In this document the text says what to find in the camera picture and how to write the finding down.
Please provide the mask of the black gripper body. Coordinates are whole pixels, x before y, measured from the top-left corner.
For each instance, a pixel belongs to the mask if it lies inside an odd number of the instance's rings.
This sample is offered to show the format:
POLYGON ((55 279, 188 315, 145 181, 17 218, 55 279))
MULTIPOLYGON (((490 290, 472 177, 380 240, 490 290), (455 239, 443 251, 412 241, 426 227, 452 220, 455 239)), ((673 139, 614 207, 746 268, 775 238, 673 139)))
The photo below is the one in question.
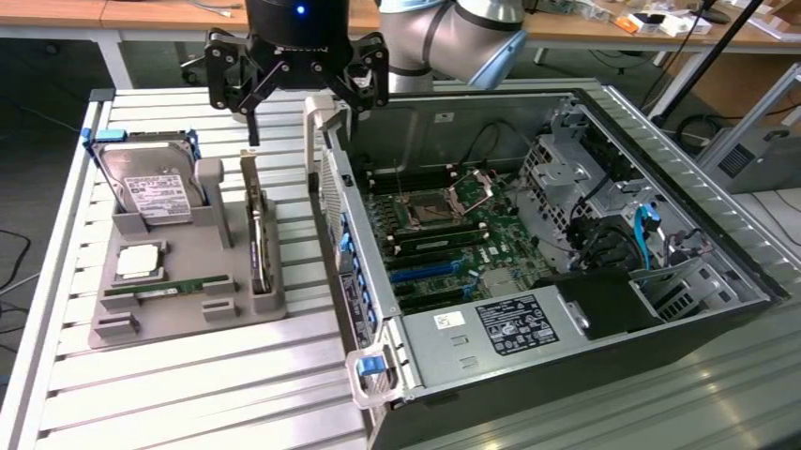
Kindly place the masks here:
POLYGON ((247 55, 280 89, 326 89, 351 62, 347 1, 248 1, 247 55))

